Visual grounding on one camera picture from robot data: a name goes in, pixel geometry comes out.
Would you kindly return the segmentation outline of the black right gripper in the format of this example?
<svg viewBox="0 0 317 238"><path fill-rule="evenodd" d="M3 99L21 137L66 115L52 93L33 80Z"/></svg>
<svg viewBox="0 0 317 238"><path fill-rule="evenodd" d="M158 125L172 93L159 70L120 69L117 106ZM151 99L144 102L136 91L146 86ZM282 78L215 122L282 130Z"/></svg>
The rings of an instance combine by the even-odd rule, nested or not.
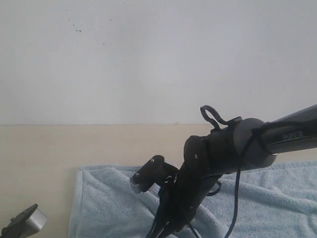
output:
<svg viewBox="0 0 317 238"><path fill-rule="evenodd" d="M148 232L148 238L166 238L188 227L196 231L191 224L198 209L198 186L175 183L159 189L159 206Z"/></svg>

